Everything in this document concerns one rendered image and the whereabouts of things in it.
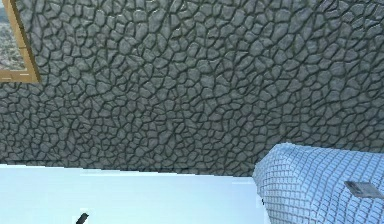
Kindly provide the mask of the wooden framed window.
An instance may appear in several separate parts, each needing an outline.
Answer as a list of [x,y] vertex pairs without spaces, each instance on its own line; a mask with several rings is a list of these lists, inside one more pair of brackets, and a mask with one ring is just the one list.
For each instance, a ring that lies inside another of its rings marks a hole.
[[40,80],[16,0],[0,0],[0,82]]

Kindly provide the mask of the grey flat rectangular object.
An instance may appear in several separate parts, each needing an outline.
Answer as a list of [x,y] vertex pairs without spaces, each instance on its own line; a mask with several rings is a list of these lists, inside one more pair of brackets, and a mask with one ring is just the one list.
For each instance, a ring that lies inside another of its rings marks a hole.
[[344,184],[355,197],[384,199],[384,194],[370,182],[345,181]]

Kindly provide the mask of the blue white checked pillow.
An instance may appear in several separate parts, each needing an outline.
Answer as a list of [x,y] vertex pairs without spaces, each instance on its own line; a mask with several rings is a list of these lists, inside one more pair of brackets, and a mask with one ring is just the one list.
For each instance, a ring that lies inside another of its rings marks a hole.
[[384,199],[355,197],[345,181],[384,194],[384,154],[275,145],[252,175],[271,224],[384,224]]

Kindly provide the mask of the white bed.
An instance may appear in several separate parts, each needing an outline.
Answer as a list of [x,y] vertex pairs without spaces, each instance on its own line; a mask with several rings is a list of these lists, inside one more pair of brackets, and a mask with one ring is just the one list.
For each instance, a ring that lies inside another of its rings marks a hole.
[[0,224],[270,224],[250,177],[0,165]]

